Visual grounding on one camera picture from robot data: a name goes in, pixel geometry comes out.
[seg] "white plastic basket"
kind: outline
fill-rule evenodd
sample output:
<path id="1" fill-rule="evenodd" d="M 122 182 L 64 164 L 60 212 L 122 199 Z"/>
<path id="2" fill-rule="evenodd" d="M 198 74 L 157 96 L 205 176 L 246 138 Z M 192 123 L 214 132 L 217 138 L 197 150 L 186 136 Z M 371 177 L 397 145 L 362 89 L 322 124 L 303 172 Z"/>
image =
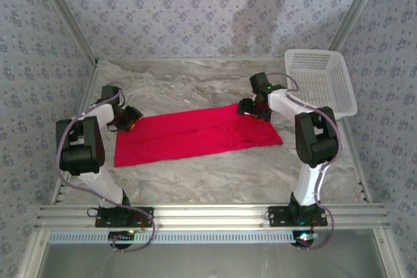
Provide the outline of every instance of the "white plastic basket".
<path id="1" fill-rule="evenodd" d="M 333 109 L 336 120 L 356 114 L 358 106 L 345 58 L 336 51 L 290 49 L 285 52 L 285 71 L 300 91 L 293 94 L 317 107 Z M 295 88 L 287 80 L 289 88 Z"/>

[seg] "marble floor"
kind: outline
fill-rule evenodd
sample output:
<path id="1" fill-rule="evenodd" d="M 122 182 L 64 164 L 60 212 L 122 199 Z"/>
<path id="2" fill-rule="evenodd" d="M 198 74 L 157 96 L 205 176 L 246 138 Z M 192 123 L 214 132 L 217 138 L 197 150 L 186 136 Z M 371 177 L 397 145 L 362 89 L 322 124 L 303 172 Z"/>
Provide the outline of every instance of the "marble floor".
<path id="1" fill-rule="evenodd" d="M 110 82 L 123 85 L 126 103 L 145 116 L 237 103 L 252 97 L 249 77 L 258 72 L 283 72 L 282 60 L 216 61 L 157 60 L 98 63 L 98 77 L 90 102 L 100 97 Z M 286 85 L 285 78 L 270 76 Z M 106 164 L 132 202 L 141 203 L 255 203 L 288 202 L 300 169 L 291 122 L 277 113 L 272 124 L 282 146 L 257 147 L 236 152 L 159 161 L 135 167 L 114 168 L 116 134 L 103 130 Z M 80 184 L 77 178 L 72 182 Z M 354 160 L 348 145 L 327 172 L 323 202 L 361 201 Z M 66 189 L 65 202 L 95 201 L 89 194 Z"/>

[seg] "red cloth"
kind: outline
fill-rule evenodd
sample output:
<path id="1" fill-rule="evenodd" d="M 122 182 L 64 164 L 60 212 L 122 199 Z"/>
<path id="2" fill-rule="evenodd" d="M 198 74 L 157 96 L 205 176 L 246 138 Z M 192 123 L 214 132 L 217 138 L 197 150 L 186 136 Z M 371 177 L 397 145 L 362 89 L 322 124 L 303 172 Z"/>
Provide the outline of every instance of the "red cloth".
<path id="1" fill-rule="evenodd" d="M 141 118 L 117 132 L 115 166 L 282 145 L 271 123 L 238 115 L 237 105 Z"/>

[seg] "purple cable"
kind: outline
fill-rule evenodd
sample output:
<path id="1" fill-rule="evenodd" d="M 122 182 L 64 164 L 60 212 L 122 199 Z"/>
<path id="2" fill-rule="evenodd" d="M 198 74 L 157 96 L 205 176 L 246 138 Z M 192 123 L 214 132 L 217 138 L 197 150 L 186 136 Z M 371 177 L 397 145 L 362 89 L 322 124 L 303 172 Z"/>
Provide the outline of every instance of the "purple cable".
<path id="1" fill-rule="evenodd" d="M 322 111 L 318 110 L 317 108 L 315 108 L 311 105 L 308 105 L 308 104 L 305 104 L 304 102 L 301 102 L 300 100 L 298 100 L 298 99 L 296 99 L 296 98 L 294 98 L 290 95 L 290 92 L 297 92 L 297 91 L 300 90 L 300 87 L 298 86 L 296 80 L 293 77 L 291 77 L 288 74 L 278 73 L 278 72 L 270 73 L 270 74 L 267 74 L 267 75 L 275 75 L 275 74 L 288 77 L 294 83 L 295 89 L 287 89 L 287 93 L 286 93 L 286 97 L 290 101 L 292 101 L 293 103 L 295 103 L 297 105 L 300 105 L 302 107 L 305 107 L 309 110 L 312 110 L 312 111 L 318 113 L 320 116 L 322 116 L 331 125 L 331 127 L 333 127 L 334 131 L 336 132 L 336 140 L 338 142 L 338 151 L 336 152 L 336 155 L 334 156 L 333 159 L 331 159 L 329 162 L 324 163 L 324 164 L 321 165 L 320 172 L 319 172 L 319 177 L 317 178 L 317 181 L 316 181 L 315 186 L 314 186 L 314 200 L 315 200 L 317 206 L 319 208 L 323 209 L 329 215 L 330 220 L 332 222 L 332 226 L 330 228 L 330 234 L 327 236 L 327 238 L 322 243 L 320 243 L 319 245 L 317 245 L 315 247 L 302 247 L 302 249 L 314 251 L 314 250 L 318 250 L 318 249 L 324 247 L 332 239 L 333 234 L 334 234 L 334 226 L 335 226 L 334 216 L 326 206 L 324 206 L 320 203 L 318 193 L 319 193 L 319 186 L 320 186 L 321 180 L 323 179 L 324 170 L 327 167 L 331 166 L 331 164 L 333 164 L 339 158 L 339 155 L 340 155 L 340 152 L 341 152 L 341 136 L 340 136 L 340 132 L 338 130 L 338 127 L 336 126 L 336 123 L 327 114 L 323 113 Z"/>
<path id="2" fill-rule="evenodd" d="M 154 239 L 155 230 L 156 230 L 155 229 L 155 223 L 154 223 L 153 217 L 150 214 L 146 213 L 144 210 L 141 210 L 140 208 L 134 208 L 133 206 L 128 206 L 128 205 L 116 203 L 116 202 L 114 202 L 114 201 L 112 201 L 112 200 L 110 200 L 110 199 L 102 196 L 98 192 L 95 192 L 94 190 L 91 190 L 91 189 L 88 189 L 88 188 L 84 188 L 84 187 L 79 187 L 79 186 L 76 186 L 74 184 L 71 184 L 62 175 L 61 168 L 59 166 L 60 160 L 61 160 L 61 154 L 62 154 L 63 147 L 64 147 L 65 138 L 68 135 L 68 132 L 70 131 L 71 127 L 75 124 L 75 122 L 77 122 L 77 120 L 79 120 L 80 118 L 84 117 L 86 114 L 90 113 L 91 111 L 93 111 L 97 107 L 100 107 L 101 105 L 107 104 L 110 101 L 118 98 L 121 95 L 121 93 L 122 93 L 122 90 L 120 89 L 119 92 L 115 96 L 113 96 L 113 97 L 111 97 L 111 98 L 109 98 L 107 100 L 104 100 L 102 102 L 99 102 L 98 104 L 93 104 L 85 112 L 79 113 L 75 117 L 72 118 L 71 122 L 65 128 L 64 134 L 61 137 L 61 141 L 59 141 L 59 145 L 58 145 L 58 149 L 57 149 L 56 167 L 57 167 L 58 176 L 59 176 L 59 179 L 61 180 L 61 182 L 64 183 L 64 184 L 66 184 L 66 185 L 68 185 L 68 186 L 70 186 L 71 188 L 76 189 L 76 190 L 80 190 L 80 191 L 84 191 L 84 192 L 88 192 L 88 193 L 90 193 L 90 194 L 92 194 L 92 195 L 94 195 L 94 196 L 102 199 L 103 201 L 106 201 L 107 203 L 110 203 L 110 204 L 112 204 L 114 206 L 118 206 L 119 208 L 126 208 L 128 210 L 137 211 L 138 213 L 143 214 L 143 215 L 147 216 L 150 219 L 150 221 L 152 223 L 152 234 L 151 234 L 151 237 L 149 238 L 149 240 L 146 243 L 144 243 L 143 245 L 140 245 L 137 248 L 133 248 L 133 249 L 129 249 L 129 250 L 122 250 L 122 249 L 117 249 L 115 247 L 115 242 L 117 241 L 117 238 L 118 237 L 115 238 L 116 240 L 113 240 L 112 246 L 115 249 L 115 251 L 127 253 L 127 252 L 135 252 L 135 251 L 142 250 L 142 249 L 148 247 L 151 244 L 152 240 Z"/>

